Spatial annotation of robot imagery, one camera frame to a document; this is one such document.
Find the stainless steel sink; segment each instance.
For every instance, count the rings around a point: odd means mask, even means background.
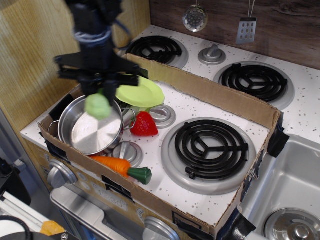
[[[256,226],[247,240],[257,239],[254,236],[265,236],[266,221],[273,213],[282,209],[303,211],[320,219],[320,144],[297,135],[289,136],[285,148],[277,158],[269,154],[264,156],[259,178],[252,181],[241,203],[243,216]],[[318,238],[306,239],[319,239],[320,226],[314,224],[309,227],[315,228],[312,232],[315,231]]]

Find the toy strawberry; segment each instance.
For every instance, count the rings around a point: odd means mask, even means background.
[[[137,114],[135,124],[130,129],[130,132],[140,137],[155,136],[159,133],[154,119],[146,111],[141,111]]]

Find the green ball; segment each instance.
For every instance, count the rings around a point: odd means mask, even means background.
[[[108,99],[100,94],[89,95],[84,103],[84,111],[97,120],[103,120],[110,116],[112,108]]]

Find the wooden wall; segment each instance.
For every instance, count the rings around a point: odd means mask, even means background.
[[[240,18],[248,16],[249,0],[200,0],[209,19],[196,33],[182,22],[194,4],[196,0],[150,0],[151,24],[320,70],[319,0],[256,0],[255,41],[245,45],[236,45],[236,38]]]
[[[150,25],[149,0],[123,0],[122,9],[119,19],[133,37]],[[72,28],[64,0],[0,1],[0,108],[40,173],[37,149],[20,131],[78,85],[58,79],[53,61],[79,51]],[[113,28],[117,45],[126,44],[125,35]]]

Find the toy carrot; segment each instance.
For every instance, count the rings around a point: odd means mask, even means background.
[[[143,168],[134,168],[131,167],[131,164],[128,160],[109,157],[109,156],[90,156],[92,159],[97,162],[111,168],[115,172],[121,174],[122,176],[128,178],[129,176],[137,179],[144,185],[147,185],[151,181],[152,173],[151,170],[147,167]]]

